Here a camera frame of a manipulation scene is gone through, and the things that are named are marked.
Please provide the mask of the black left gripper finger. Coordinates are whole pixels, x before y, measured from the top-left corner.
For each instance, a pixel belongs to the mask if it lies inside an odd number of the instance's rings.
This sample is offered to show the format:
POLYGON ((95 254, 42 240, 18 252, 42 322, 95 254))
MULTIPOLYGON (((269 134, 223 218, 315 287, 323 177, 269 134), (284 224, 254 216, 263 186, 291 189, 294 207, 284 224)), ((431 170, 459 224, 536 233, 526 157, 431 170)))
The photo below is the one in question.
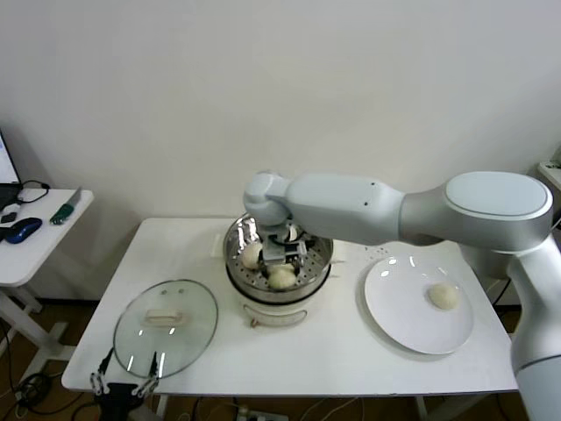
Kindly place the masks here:
POLYGON ((133 390, 134 395, 151 395, 159 384, 159 369, 157 353, 153 353, 153 358, 148 372, 147 380, 133 390))
POLYGON ((105 373, 110 364, 110 353, 102 359, 95 372, 92 372, 89 381, 94 393, 109 393, 110 388, 105 381, 105 373))

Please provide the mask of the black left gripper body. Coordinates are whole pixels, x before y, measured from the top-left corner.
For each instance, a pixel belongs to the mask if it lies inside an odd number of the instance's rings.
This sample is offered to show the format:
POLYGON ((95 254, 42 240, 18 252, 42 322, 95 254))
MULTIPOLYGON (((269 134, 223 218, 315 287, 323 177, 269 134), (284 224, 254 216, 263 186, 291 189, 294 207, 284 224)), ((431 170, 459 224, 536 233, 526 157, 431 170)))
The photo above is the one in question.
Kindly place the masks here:
POLYGON ((112 382, 109 388, 110 392, 103 395, 103 421, 126 421, 137 408, 137 396, 132 394, 136 385, 112 382))

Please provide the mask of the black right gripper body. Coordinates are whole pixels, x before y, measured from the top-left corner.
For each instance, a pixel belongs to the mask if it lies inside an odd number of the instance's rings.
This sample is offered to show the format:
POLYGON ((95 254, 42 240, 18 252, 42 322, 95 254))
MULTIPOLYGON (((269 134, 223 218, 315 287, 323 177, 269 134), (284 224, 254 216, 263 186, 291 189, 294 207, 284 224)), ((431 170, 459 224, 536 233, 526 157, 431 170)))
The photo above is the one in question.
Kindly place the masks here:
POLYGON ((301 260, 307 254, 307 247, 302 236, 295 239, 280 240, 277 235, 272 236, 274 264, 285 264, 292 260, 301 260))

